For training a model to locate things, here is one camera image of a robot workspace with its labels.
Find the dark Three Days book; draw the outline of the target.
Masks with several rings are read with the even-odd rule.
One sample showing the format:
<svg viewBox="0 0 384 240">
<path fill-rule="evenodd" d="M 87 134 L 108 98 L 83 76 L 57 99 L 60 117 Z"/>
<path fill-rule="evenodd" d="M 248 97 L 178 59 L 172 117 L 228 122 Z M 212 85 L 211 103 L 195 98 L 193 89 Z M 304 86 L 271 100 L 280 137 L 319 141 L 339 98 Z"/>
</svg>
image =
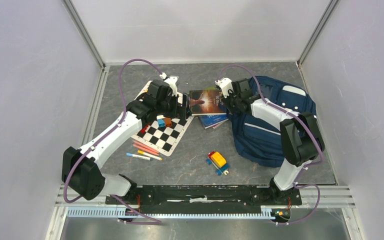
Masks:
<svg viewBox="0 0 384 240">
<path fill-rule="evenodd" d="M 191 90 L 189 110 L 192 116 L 223 115 L 227 108 L 222 102 L 224 96 L 219 89 Z"/>
</svg>

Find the navy blue student backpack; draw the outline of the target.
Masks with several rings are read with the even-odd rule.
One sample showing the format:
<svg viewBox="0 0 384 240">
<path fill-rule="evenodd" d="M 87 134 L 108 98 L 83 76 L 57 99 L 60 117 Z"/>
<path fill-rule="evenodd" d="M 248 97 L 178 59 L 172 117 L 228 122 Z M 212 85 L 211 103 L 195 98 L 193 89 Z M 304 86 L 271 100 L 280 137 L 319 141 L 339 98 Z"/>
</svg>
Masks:
<svg viewBox="0 0 384 240">
<path fill-rule="evenodd" d="M 316 115 L 316 103 L 310 95 L 284 90 L 293 85 L 268 76 L 257 76 L 262 95 L 271 102 L 299 113 Z M 240 156 L 263 167 L 279 168 L 284 161 L 280 131 L 266 121 L 240 112 L 227 113 L 231 122 L 233 141 Z"/>
</svg>

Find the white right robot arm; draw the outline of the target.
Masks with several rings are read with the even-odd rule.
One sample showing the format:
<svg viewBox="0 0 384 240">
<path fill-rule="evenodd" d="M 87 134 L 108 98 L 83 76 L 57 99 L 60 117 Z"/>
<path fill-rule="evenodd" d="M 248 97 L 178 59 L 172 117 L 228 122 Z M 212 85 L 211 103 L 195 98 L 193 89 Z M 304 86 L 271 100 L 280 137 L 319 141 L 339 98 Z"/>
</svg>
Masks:
<svg viewBox="0 0 384 240">
<path fill-rule="evenodd" d="M 315 102 L 302 88 L 268 76 L 238 81 L 225 77 L 216 85 L 239 155 L 279 169 L 269 183 L 268 196 L 282 204 L 302 170 L 323 157 Z"/>
</svg>

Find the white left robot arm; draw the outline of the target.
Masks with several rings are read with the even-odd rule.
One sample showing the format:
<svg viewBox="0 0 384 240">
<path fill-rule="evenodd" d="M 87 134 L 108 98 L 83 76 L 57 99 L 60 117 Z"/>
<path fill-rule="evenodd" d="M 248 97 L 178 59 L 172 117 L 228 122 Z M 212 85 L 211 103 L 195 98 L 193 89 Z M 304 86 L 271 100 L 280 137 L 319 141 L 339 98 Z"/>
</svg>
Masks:
<svg viewBox="0 0 384 240">
<path fill-rule="evenodd" d="M 63 198 L 73 203 L 80 198 L 92 200 L 100 194 L 116 195 L 125 204 L 133 203 L 137 190 L 127 177 L 108 175 L 101 168 L 109 157 L 130 137 L 138 134 L 157 116 L 186 119 L 188 96 L 178 92 L 178 77 L 149 82 L 147 91 L 127 105 L 120 116 L 103 132 L 79 148 L 68 147 L 63 153 L 61 180 Z"/>
</svg>

